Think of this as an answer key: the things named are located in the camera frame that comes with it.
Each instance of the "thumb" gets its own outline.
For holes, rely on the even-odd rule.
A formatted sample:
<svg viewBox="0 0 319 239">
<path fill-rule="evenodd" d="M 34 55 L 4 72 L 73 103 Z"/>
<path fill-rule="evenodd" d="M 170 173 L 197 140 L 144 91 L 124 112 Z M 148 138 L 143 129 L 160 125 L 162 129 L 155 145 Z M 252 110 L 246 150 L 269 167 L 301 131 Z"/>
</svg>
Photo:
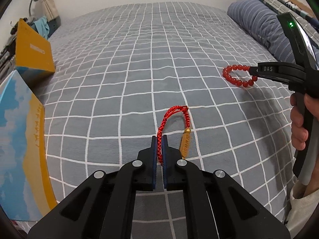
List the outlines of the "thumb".
<svg viewBox="0 0 319 239">
<path fill-rule="evenodd" d="M 308 94 L 305 94 L 304 101 L 306 108 L 319 121 L 319 99 L 314 99 Z"/>
</svg>

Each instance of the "pillow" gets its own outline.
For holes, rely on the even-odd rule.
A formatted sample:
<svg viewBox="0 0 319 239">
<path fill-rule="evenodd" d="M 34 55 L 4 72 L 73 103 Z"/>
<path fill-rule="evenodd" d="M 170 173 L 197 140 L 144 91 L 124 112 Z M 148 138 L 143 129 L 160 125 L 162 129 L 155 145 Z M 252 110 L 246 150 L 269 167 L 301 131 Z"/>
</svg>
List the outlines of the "pillow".
<svg viewBox="0 0 319 239">
<path fill-rule="evenodd" d="M 278 61 L 295 62 L 290 42 L 283 33 L 277 14 L 260 0 L 236 1 L 229 6 L 227 14 Z M 319 50 L 313 49 L 318 61 Z"/>
<path fill-rule="evenodd" d="M 294 4 L 290 0 L 278 0 L 278 1 L 286 5 L 288 8 L 290 8 L 299 16 L 301 16 L 303 19 L 305 19 L 307 22 L 309 22 L 317 31 L 319 30 L 319 21 L 313 18 L 309 13 L 300 9 L 296 4 Z"/>
<path fill-rule="evenodd" d="M 283 5 L 278 0 L 261 0 L 265 5 L 272 9 L 275 13 L 281 14 L 285 12 L 290 12 L 299 24 L 304 28 L 305 32 L 308 34 L 309 38 L 313 40 L 316 47 L 319 47 L 319 33 L 308 23 L 305 19 L 301 18 L 294 11 L 290 10 L 287 6 Z"/>
</svg>

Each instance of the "hand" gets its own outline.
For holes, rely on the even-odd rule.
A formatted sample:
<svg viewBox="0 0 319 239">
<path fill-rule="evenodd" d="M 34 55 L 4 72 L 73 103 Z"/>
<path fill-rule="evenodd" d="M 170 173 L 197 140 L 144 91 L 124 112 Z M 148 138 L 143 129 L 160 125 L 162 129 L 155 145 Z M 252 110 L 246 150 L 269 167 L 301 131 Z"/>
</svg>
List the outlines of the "hand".
<svg viewBox="0 0 319 239">
<path fill-rule="evenodd" d="M 319 121 L 319 99 L 314 99 L 308 94 L 304 96 L 304 103 L 310 113 Z M 298 111 L 296 106 L 296 98 L 294 94 L 290 96 L 290 104 L 294 106 L 290 113 L 291 124 L 291 143 L 297 150 L 303 150 L 306 147 L 306 140 L 308 138 L 308 131 L 303 128 L 303 116 Z M 307 185 L 304 197 L 319 190 L 319 157 L 317 157 L 314 170 L 311 175 L 309 184 Z"/>
<path fill-rule="evenodd" d="M 319 99 L 314 99 L 308 94 L 304 96 L 304 102 L 306 108 L 310 113 L 319 120 Z M 291 143 L 294 148 L 301 151 L 306 147 L 306 141 L 308 139 L 308 131 L 302 126 L 303 116 L 299 112 L 296 106 L 295 95 L 290 96 L 290 104 L 294 106 L 290 112 L 291 124 Z"/>
</svg>

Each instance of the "wooden headboard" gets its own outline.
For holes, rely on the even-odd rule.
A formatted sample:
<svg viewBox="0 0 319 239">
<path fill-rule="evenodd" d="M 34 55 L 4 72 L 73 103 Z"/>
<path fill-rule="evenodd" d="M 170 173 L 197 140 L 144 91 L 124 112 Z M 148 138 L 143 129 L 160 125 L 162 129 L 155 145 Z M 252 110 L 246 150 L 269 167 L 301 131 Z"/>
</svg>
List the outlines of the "wooden headboard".
<svg viewBox="0 0 319 239">
<path fill-rule="evenodd" d="M 297 5 L 300 9 L 304 10 L 305 12 L 309 13 L 313 18 L 316 18 L 314 12 L 311 10 L 310 7 L 308 7 L 307 5 L 299 2 L 298 0 L 290 0 L 292 3 L 294 3 L 295 5 Z"/>
</svg>

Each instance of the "gold bead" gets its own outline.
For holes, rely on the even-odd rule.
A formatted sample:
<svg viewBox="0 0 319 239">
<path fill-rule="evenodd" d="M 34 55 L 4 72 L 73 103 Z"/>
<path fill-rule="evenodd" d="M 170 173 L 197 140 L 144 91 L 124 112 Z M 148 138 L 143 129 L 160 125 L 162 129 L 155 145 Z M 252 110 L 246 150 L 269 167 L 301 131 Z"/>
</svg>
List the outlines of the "gold bead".
<svg viewBox="0 0 319 239">
<path fill-rule="evenodd" d="M 192 130 L 190 128 L 185 128 L 184 133 L 191 133 Z"/>
</svg>

